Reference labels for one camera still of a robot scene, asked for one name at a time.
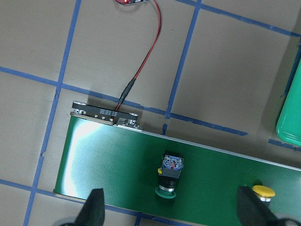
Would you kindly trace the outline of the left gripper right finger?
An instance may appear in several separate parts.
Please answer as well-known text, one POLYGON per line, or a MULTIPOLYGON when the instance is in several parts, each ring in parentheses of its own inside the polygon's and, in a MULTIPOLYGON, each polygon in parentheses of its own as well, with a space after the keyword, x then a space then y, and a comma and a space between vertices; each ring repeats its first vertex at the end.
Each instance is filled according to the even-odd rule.
POLYGON ((240 186, 237 190, 237 216, 243 226, 276 226, 278 218, 262 202, 252 188, 240 186))

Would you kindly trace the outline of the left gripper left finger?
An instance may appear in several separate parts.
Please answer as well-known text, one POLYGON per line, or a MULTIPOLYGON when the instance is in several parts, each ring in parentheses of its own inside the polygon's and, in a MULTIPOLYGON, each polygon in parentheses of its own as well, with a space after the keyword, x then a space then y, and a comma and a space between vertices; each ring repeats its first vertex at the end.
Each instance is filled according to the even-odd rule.
POLYGON ((104 192, 102 188, 93 189, 79 212, 76 226, 103 226, 105 220, 104 192))

